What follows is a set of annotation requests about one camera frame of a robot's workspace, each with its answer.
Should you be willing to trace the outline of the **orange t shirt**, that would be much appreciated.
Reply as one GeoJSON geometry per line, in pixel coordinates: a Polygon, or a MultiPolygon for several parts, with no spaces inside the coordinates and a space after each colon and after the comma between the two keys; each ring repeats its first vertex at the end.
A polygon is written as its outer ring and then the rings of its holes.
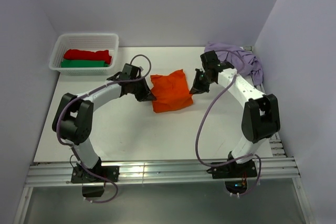
{"type": "Polygon", "coordinates": [[[152,102],[155,113],[177,111],[193,105],[183,69],[176,70],[167,76],[153,74],[150,79],[153,84],[151,92],[156,97],[152,102]]]}

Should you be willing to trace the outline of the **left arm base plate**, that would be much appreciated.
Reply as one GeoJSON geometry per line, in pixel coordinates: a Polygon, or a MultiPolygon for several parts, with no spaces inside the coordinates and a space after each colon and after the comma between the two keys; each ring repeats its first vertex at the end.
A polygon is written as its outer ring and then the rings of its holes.
{"type": "MultiPolygon", "coordinates": [[[[90,169],[92,173],[106,178],[112,182],[117,182],[119,177],[119,166],[101,166],[100,168],[90,169]]],[[[97,178],[87,173],[82,167],[77,166],[72,171],[71,176],[72,184],[85,184],[85,183],[103,183],[105,180],[97,178]]]]}

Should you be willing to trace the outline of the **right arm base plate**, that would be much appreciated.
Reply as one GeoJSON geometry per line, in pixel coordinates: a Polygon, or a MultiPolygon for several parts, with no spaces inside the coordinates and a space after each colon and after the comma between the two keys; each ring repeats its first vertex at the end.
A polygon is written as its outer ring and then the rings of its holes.
{"type": "Polygon", "coordinates": [[[243,164],[233,162],[220,167],[211,167],[207,173],[212,175],[212,179],[257,177],[257,169],[253,160],[243,164]]]}

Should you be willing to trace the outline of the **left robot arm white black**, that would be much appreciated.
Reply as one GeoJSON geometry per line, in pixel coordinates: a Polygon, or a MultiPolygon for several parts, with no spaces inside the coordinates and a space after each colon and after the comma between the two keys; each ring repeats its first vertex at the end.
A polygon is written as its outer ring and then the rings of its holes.
{"type": "Polygon", "coordinates": [[[108,102],[127,94],[134,95],[139,102],[156,100],[145,79],[108,82],[84,93],[66,93],[61,97],[52,130],[61,145],[71,148],[84,177],[91,182],[98,181],[103,174],[101,158],[90,140],[93,114],[108,102]]]}

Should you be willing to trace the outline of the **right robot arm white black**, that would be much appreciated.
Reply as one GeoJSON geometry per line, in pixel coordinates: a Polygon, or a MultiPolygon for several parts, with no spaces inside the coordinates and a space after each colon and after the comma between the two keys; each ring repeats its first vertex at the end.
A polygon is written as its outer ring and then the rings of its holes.
{"type": "Polygon", "coordinates": [[[261,144],[280,130],[280,115],[278,99],[273,94],[265,94],[252,86],[236,69],[217,70],[196,69],[191,94],[209,92],[212,83],[224,89],[215,97],[208,106],[196,133],[195,155],[197,160],[207,167],[220,167],[227,165],[228,173],[234,177],[240,176],[245,171],[245,164],[256,155],[261,144]],[[242,137],[235,148],[230,152],[228,160],[219,164],[204,162],[198,150],[198,143],[202,128],[210,110],[217,100],[229,92],[242,106],[241,121],[242,137]]]}

